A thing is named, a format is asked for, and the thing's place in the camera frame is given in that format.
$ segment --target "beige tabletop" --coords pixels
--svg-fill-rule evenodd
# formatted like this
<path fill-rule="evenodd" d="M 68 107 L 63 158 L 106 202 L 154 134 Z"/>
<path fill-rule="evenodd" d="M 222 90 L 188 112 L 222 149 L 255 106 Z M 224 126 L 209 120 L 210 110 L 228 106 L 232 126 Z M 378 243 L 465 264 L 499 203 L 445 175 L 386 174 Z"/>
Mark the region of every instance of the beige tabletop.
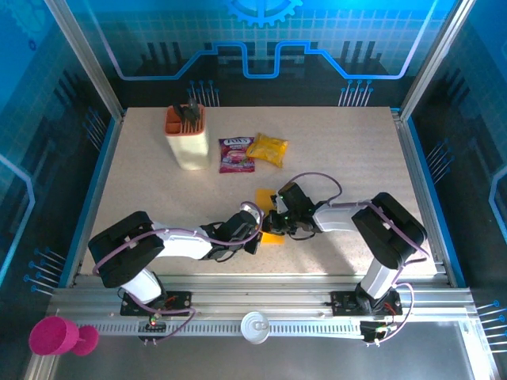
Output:
<path fill-rule="evenodd" d="M 337 201 L 366 200 L 389 192 L 421 220 L 389 108 L 207 108 L 212 165 L 199 171 L 184 171 L 177 165 L 163 134 L 165 112 L 165 108 L 128 109 L 92 236 L 138 210 L 168 226 L 224 221 L 243 200 L 255 200 L 256 188 L 278 189 L 306 171 L 336 177 L 343 187 Z M 289 140 L 284 168 L 257 160 L 255 173 L 219 174 L 218 139 L 257 132 Z M 314 202 L 337 191 L 325 178 L 297 181 Z M 261 245 L 255 256 L 241 251 L 223 264 L 178 257 L 155 259 L 150 268 L 159 275 L 354 275 L 364 274 L 371 261 L 372 254 L 358 233 L 338 231 L 309 241 L 286 238 L 283 245 Z M 91 273 L 92 267 L 87 252 L 81 273 Z M 433 262 L 427 262 L 408 267 L 405 273 L 435 272 Z"/>

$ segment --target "cable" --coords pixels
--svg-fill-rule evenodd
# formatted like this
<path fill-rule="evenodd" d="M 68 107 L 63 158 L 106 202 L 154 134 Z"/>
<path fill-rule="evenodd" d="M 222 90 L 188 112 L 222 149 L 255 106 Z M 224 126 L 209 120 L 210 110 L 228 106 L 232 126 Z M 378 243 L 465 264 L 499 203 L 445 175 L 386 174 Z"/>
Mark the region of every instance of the cable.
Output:
<path fill-rule="evenodd" d="M 293 177 L 291 180 L 289 180 L 287 182 L 287 184 L 290 184 L 291 182 L 297 180 L 298 178 L 300 177 L 304 177 L 304 176 L 309 176 L 309 175 L 312 175 L 312 176 L 321 176 L 321 177 L 325 177 L 327 178 L 328 180 L 332 180 L 337 186 L 338 186 L 338 189 L 339 189 L 339 192 L 337 195 L 335 196 L 332 196 L 330 197 L 326 203 L 330 205 L 331 201 L 332 200 L 335 200 L 337 197 L 339 197 L 342 193 L 343 193 L 343 188 L 341 187 L 340 185 L 340 182 L 338 182 L 335 178 L 332 178 L 329 174 L 325 174 L 325 173 L 320 173 L 320 172 L 305 172 L 305 173 L 301 173 L 301 174 L 298 174 L 297 176 Z"/>
<path fill-rule="evenodd" d="M 395 289 L 396 287 L 400 287 L 400 286 L 405 286 L 405 287 L 409 288 L 410 297 L 411 297 L 409 312 L 406 314 L 405 319 L 400 324 L 400 326 L 392 334 L 390 334 L 390 335 L 384 337 L 383 339 L 379 340 L 379 342 L 378 342 L 379 344 L 385 342 L 386 340 L 389 340 L 390 338 L 395 337 L 396 334 L 398 334 L 403 329 L 403 327 L 406 325 L 406 323 L 407 323 L 407 321 L 409 319 L 409 316 L 412 314 L 412 310 L 414 309 L 415 294 L 414 294 L 414 289 L 412 288 L 412 285 L 410 285 L 409 283 L 397 283 L 397 284 L 393 285 L 393 288 Z"/>
<path fill-rule="evenodd" d="M 263 216 L 264 213 L 262 212 L 262 210 L 259 208 L 259 206 L 257 204 L 255 204 L 253 202 L 245 201 L 245 202 L 242 202 L 241 205 L 242 206 L 243 205 L 248 205 L 248 206 L 252 207 L 253 209 L 255 209 L 255 211 L 257 211 L 258 214 L 260 215 L 261 221 L 262 221 L 262 216 Z M 246 239 L 237 240 L 237 241 L 220 241 L 220 240 L 213 239 L 213 238 L 211 238 L 209 236 L 205 236 L 203 234 L 199 234 L 196 231 L 186 230 L 184 228 L 160 228 L 158 230 L 148 231 L 148 232 L 146 232 L 144 234 L 140 234 L 139 236 L 134 237 L 133 239 L 131 239 L 129 241 L 126 241 L 124 244 L 122 244 L 119 247 L 117 247 L 116 249 L 114 249 L 111 253 L 108 253 L 107 255 L 105 255 L 104 257 L 102 257 L 102 259 L 97 264 L 95 264 L 95 266 L 93 267 L 92 273 L 93 273 L 94 276 L 99 276 L 98 269 L 102 265 L 104 265 L 107 261 L 111 260 L 118 253 L 120 253 L 124 249 L 128 248 L 131 244 L 133 244 L 133 243 L 135 243 L 135 242 L 137 242 L 139 240 L 142 240 L 144 238 L 147 238 L 148 236 L 151 236 L 151 235 L 164 234 L 164 233 L 167 233 L 167 232 L 169 232 L 169 233 L 179 233 L 179 234 L 184 234 L 184 235 L 189 235 L 189 236 L 197 236 L 197 237 L 203 239 L 204 241 L 208 241 L 210 243 L 216 243 L 216 244 L 225 245 L 225 246 L 232 246 L 232 245 L 245 244 L 245 243 L 249 242 L 250 240 L 254 239 L 259 234 L 259 232 L 261 231 L 261 225 L 262 225 L 262 223 L 260 222 L 257 225 L 257 228 L 255 229 L 255 231 L 249 237 L 247 237 Z"/>
<path fill-rule="evenodd" d="M 305 236 L 305 237 L 294 237 L 294 236 L 295 236 L 294 234 L 288 234 L 288 236 L 289 236 L 292 240 L 296 240 L 296 241 L 305 241 L 305 240 L 310 240 L 310 239 L 312 239 L 312 238 L 315 236 L 315 232 L 314 232 L 312 235 L 308 235 L 308 236 Z"/>
<path fill-rule="evenodd" d="M 262 218 L 263 218 L 264 212 L 259 208 L 259 206 L 257 204 L 255 204 L 255 203 L 249 202 L 249 201 L 245 201 L 245 202 L 241 203 L 242 207 L 245 206 L 245 205 L 250 206 L 253 209 L 255 209 L 255 211 L 259 214 L 259 217 L 260 217 L 261 222 L 262 222 Z M 133 243 L 135 243 L 135 242 L 137 242 L 139 240 L 142 240 L 144 238 L 147 238 L 148 236 L 151 236 L 151 235 L 163 234 L 163 233 L 167 233 L 167 232 L 174 232 L 174 233 L 178 232 L 178 233 L 181 233 L 181 234 L 187 234 L 189 236 L 197 236 L 197 237 L 202 238 L 203 240 L 208 241 L 210 243 L 216 243 L 216 244 L 225 245 L 225 246 L 241 245 L 241 244 L 245 244 L 248 241 L 254 239 L 259 234 L 259 232 L 261 231 L 261 225 L 262 225 L 261 222 L 259 222 L 259 224 L 257 225 L 257 228 L 255 229 L 255 231 L 248 238 L 243 239 L 243 240 L 238 240 L 238 241 L 220 241 L 220 240 L 212 239 L 212 238 L 210 238 L 208 236 L 204 236 L 203 234 L 198 234 L 196 231 L 186 230 L 186 229 L 183 229 L 183 228 L 161 228 L 161 229 L 158 229 L 158 230 L 148 231 L 148 232 L 146 232 L 144 234 L 140 234 L 139 236 L 134 237 L 130 241 L 126 241 L 124 244 L 120 245 L 119 247 L 117 247 L 116 249 L 114 249 L 112 252 L 108 253 L 106 256 L 104 256 L 93 267 L 92 273 L 93 273 L 94 276 L 99 276 L 98 269 L 102 265 L 104 265 L 108 260 L 111 260 L 114 256 L 116 256 L 118 253 L 122 252 L 124 249 L 128 248 L 131 244 L 133 244 Z M 151 308 L 149 306 L 144 305 L 133 294 L 130 294 L 128 292 L 127 292 L 127 294 L 130 295 L 130 297 L 132 298 L 132 300 L 140 308 L 142 308 L 142 309 L 144 309 L 146 311 L 149 311 L 151 313 L 158 313 L 158 314 L 180 314 L 180 313 L 187 313 L 187 312 L 190 313 L 189 318 L 185 322 L 183 322 L 183 324 L 180 327 L 178 327 L 177 329 L 175 329 L 174 331 L 172 331 L 172 333 L 169 334 L 168 336 L 165 336 L 162 339 L 157 340 L 158 342 L 162 342 L 164 340 L 167 340 L 170 337 L 174 336 L 175 334 L 179 333 L 188 323 L 190 323 L 190 321 L 196 315 L 196 310 L 194 308 L 192 308 L 192 307 L 190 307 L 188 309 L 182 309 L 182 310 L 156 310 L 156 309 L 153 309 L 153 308 Z"/>
<path fill-rule="evenodd" d="M 195 310 L 193 307 L 189 307 L 187 309 L 179 309 L 179 310 L 156 310 L 152 307 L 149 307 L 149 306 L 146 306 L 144 305 L 137 297 L 135 297 L 133 294 L 130 294 L 127 292 L 128 295 L 130 295 L 130 297 L 132 298 L 132 301 L 134 301 L 137 306 L 139 306 L 141 309 L 144 309 L 146 310 L 147 312 L 150 312 L 150 313 L 154 313 L 154 314 L 165 314 L 165 315 L 174 315 L 174 314 L 181 314 L 181 313 L 190 313 L 190 316 L 189 318 L 183 322 L 183 324 L 181 324 L 181 326 L 179 326 L 177 329 L 175 329 L 174 331 L 172 331 L 172 333 L 170 333 L 169 335 L 167 336 L 164 336 L 163 338 L 161 339 L 157 339 L 156 342 L 163 342 L 164 340 L 168 340 L 170 337 L 178 334 L 182 329 L 185 328 L 185 326 L 190 323 L 190 321 L 196 316 L 197 314 L 197 310 Z"/>
<path fill-rule="evenodd" d="M 218 260 L 218 259 L 215 259 L 215 261 L 219 264 L 222 264 L 222 263 L 225 263 L 226 261 L 229 261 L 230 259 L 232 259 L 234 257 L 234 255 L 237 253 L 237 250 L 236 251 L 233 251 L 228 257 L 226 257 L 225 259 L 223 260 Z"/>

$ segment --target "pink cup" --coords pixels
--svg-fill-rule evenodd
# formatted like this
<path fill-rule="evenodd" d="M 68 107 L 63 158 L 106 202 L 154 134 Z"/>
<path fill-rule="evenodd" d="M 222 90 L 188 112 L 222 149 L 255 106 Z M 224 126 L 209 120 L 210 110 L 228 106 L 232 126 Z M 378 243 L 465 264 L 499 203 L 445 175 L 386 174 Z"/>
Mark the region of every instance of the pink cup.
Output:
<path fill-rule="evenodd" d="M 79 329 L 74 322 L 61 317 L 46 317 L 30 333 L 29 346 L 37 355 L 62 355 L 78 340 Z"/>

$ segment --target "metal frame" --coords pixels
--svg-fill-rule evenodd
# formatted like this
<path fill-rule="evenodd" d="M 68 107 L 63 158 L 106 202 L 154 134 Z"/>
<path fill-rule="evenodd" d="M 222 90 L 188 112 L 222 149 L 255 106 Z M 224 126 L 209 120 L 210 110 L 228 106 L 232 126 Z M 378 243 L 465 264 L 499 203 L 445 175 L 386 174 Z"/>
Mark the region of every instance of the metal frame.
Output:
<path fill-rule="evenodd" d="M 438 66 L 447 55 L 452 41 L 456 38 L 474 4 L 475 0 L 462 0 L 449 15 L 447 22 L 442 27 L 438 43 L 434 45 L 434 48 L 429 53 L 429 58 L 426 59 L 425 64 L 419 70 L 419 74 L 402 103 L 402 113 L 400 116 L 402 121 L 407 121 L 410 118 L 412 111 L 431 82 L 436 69 L 438 69 Z"/>
<path fill-rule="evenodd" d="M 102 144 L 101 152 L 90 181 L 90 186 L 86 193 L 85 202 L 81 214 L 79 215 L 78 225 L 72 237 L 67 260 L 63 267 L 62 275 L 60 276 L 60 287 L 72 286 L 86 253 L 86 245 L 92 233 L 93 222 L 97 216 L 98 205 L 101 202 L 102 192 L 104 191 L 109 168 L 111 167 L 112 156 L 114 155 L 116 144 L 120 138 L 122 125 L 123 117 L 116 121 L 111 120 L 111 124 L 104 137 L 104 143 Z"/>
<path fill-rule="evenodd" d="M 88 68 L 87 73 L 108 105 L 109 111 L 113 115 L 121 115 L 116 97 L 110 96 L 112 89 L 107 83 L 104 73 L 101 70 L 99 74 L 94 71 L 97 67 L 100 69 L 98 61 L 67 5 L 63 0 L 46 0 L 46 3 L 83 66 Z M 421 162 L 407 124 L 411 112 L 421 99 L 474 3 L 475 0 L 463 0 L 454 9 L 447 26 L 441 33 L 439 43 L 433 49 L 430 58 L 403 102 L 401 117 L 395 114 L 398 136 L 414 184 L 423 222 L 432 237 L 430 245 L 436 256 L 438 271 L 435 276 L 403 276 L 402 279 L 414 284 L 415 307 L 409 321 L 458 321 L 475 376 L 477 378 L 499 378 L 470 290 L 449 286 L 449 283 L 452 286 L 458 284 L 459 279 L 456 278 L 453 271 L 442 229 L 438 223 L 435 205 L 432 202 L 428 185 L 425 183 Z M 119 126 L 115 127 L 117 133 L 119 133 L 119 129 Z M 97 180 L 99 189 L 97 192 L 89 194 L 89 209 L 91 211 L 93 211 L 93 205 L 98 203 L 100 199 L 116 143 L 105 145 L 110 145 L 110 148 L 107 153 L 104 153 L 105 158 L 98 175 L 101 178 L 101 180 Z M 93 219 L 93 212 L 88 212 L 86 209 L 83 209 L 83 212 L 85 212 L 85 216 L 82 215 L 83 226 L 88 227 L 83 227 L 81 237 L 76 240 L 76 252 L 82 249 L 84 237 L 89 235 L 86 231 L 90 228 L 90 220 Z M 72 284 L 72 274 L 78 270 L 81 259 L 77 255 L 71 263 L 69 276 L 63 284 L 64 286 L 68 287 Z M 351 291 L 360 279 L 359 276 L 353 275 L 161 276 L 161 281 L 167 289 L 185 290 L 193 293 L 193 304 L 199 311 L 196 321 L 193 323 L 201 327 L 185 330 L 184 335 L 226 336 L 239 334 L 238 321 L 252 310 L 266 314 L 269 320 L 273 321 L 273 324 L 281 326 L 282 330 L 284 326 L 288 325 L 293 325 L 298 329 L 300 326 L 308 326 L 308 323 L 311 323 L 313 326 L 328 326 L 326 331 L 329 336 L 332 329 L 329 326 L 354 326 L 359 321 L 358 317 L 333 317 L 331 308 L 325 306 L 324 302 L 330 300 L 329 293 L 331 291 Z M 80 325 L 95 325 L 103 335 L 139 335 L 139 327 L 146 323 L 146 319 L 121 317 L 116 290 L 105 289 L 100 279 L 83 275 L 78 275 L 75 278 L 73 286 L 73 288 L 55 290 L 48 308 L 49 314 L 67 317 Z M 402 304 L 405 306 L 404 310 L 407 311 L 410 293 L 400 288 L 400 295 Z M 163 318 L 162 321 L 166 323 L 168 329 L 174 329 L 183 319 L 183 317 L 168 317 Z M 306 335 L 315 336 L 316 334 L 312 330 Z M 51 378 L 57 363 L 58 358 L 51 356 L 40 358 L 33 355 L 25 379 Z M 484 366 L 490 368 L 490 373 L 486 376 Z"/>
<path fill-rule="evenodd" d="M 115 120 L 120 120 L 123 109 L 116 97 L 109 80 L 106 78 L 97 57 L 88 44 L 78 22 L 72 14 L 65 0 L 44 0 L 56 23 L 67 38 L 69 45 L 76 54 L 83 69 L 90 77 L 90 80 L 105 103 L 105 106 Z"/>
<path fill-rule="evenodd" d="M 436 262 L 443 262 L 444 271 L 447 273 L 451 286 L 464 287 L 465 280 L 456 259 L 456 253 L 449 237 L 447 225 L 444 220 L 441 220 L 441 212 L 437 212 L 437 209 L 440 210 L 438 199 L 432 197 L 432 192 L 434 193 L 435 189 L 430 189 L 430 186 L 433 186 L 431 177 L 425 174 L 423 164 L 421 163 L 421 161 L 424 161 L 424 158 L 421 160 L 418 155 L 416 141 L 414 141 L 414 136 L 408 123 L 400 120 L 397 112 L 393 112 L 393 119 L 403 156 L 405 157 L 406 167 L 414 187 L 417 204 L 421 211 L 422 222 L 428 231 L 431 252 Z"/>

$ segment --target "blue pin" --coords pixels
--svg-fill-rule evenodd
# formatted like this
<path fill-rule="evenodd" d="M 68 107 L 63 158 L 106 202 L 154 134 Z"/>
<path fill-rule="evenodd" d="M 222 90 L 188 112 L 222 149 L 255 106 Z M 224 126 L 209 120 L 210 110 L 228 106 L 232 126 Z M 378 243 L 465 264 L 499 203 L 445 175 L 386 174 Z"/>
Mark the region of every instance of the blue pin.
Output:
<path fill-rule="evenodd" d="M 507 336 L 507 330 L 503 334 L 486 335 L 486 338 L 498 338 L 499 336 Z"/>
<path fill-rule="evenodd" d="M 203 96 L 204 96 L 204 81 L 199 81 L 199 86 L 200 86 L 200 90 L 202 91 L 203 93 Z"/>
<path fill-rule="evenodd" d="M 43 275 L 40 272 L 37 272 L 35 274 L 35 278 L 36 279 L 45 279 L 46 281 L 49 281 L 50 283 L 55 283 L 56 285 L 58 285 L 58 281 L 54 281 L 54 279 L 50 279 L 49 277 L 46 277 L 45 275 Z"/>
<path fill-rule="evenodd" d="M 194 81 L 190 81 L 190 86 L 192 87 L 192 93 L 193 93 L 193 98 L 196 99 L 196 89 L 193 85 L 195 85 L 196 83 Z"/>
<path fill-rule="evenodd" d="M 355 103 L 355 106 L 356 106 L 356 107 L 360 104 L 361 99 L 363 98 L 363 95 L 364 95 L 363 93 L 364 93 L 364 88 L 362 88 L 362 87 L 361 87 L 361 88 L 359 89 L 359 95 L 358 95 L 357 100 L 356 100 L 356 103 Z"/>
<path fill-rule="evenodd" d="M 349 95 L 349 101 L 347 101 L 347 107 L 350 106 L 350 101 L 352 100 L 352 96 L 353 94 L 356 92 L 356 89 L 354 89 L 353 87 L 350 89 L 350 95 Z"/>
<path fill-rule="evenodd" d="M 36 285 L 32 285 L 32 287 L 30 287 L 30 291 L 32 293 L 35 293 L 36 291 L 38 291 L 40 293 L 44 293 L 45 295 L 53 295 L 53 294 L 49 293 L 48 291 L 43 291 L 42 289 L 39 289 Z"/>
<path fill-rule="evenodd" d="M 62 269 L 57 268 L 56 266 L 49 264 L 45 259 L 40 259 L 40 266 L 41 267 L 49 267 L 49 268 L 55 269 L 57 272 L 61 272 L 62 271 Z"/>
<path fill-rule="evenodd" d="M 341 99 L 343 99 L 343 94 L 347 89 L 345 87 L 340 88 L 340 99 L 338 99 L 338 107 L 341 107 L 343 104 L 341 103 Z"/>
<path fill-rule="evenodd" d="M 197 101 L 199 101 L 199 103 L 201 103 L 202 105 L 204 104 L 202 98 L 200 97 L 200 89 L 196 89 L 196 93 L 197 93 Z"/>
<path fill-rule="evenodd" d="M 505 322 L 505 317 L 503 315 L 499 315 L 498 318 L 493 318 L 493 319 L 488 319 L 486 321 L 481 321 L 481 323 L 484 325 L 485 323 L 496 322 L 496 321 L 500 321 L 501 323 L 503 323 L 503 322 Z"/>
<path fill-rule="evenodd" d="M 216 106 L 220 106 L 220 99 L 219 99 L 219 89 L 213 89 L 215 91 L 215 97 L 216 97 Z"/>
<path fill-rule="evenodd" d="M 494 306 L 494 307 L 499 307 L 500 306 L 500 301 L 498 301 L 497 299 L 495 299 L 493 301 L 493 303 L 490 303 L 488 305 L 484 305 L 484 306 L 480 306 L 477 308 L 477 310 L 480 310 L 480 309 L 485 309 L 486 307 L 491 307 L 491 306 Z"/>

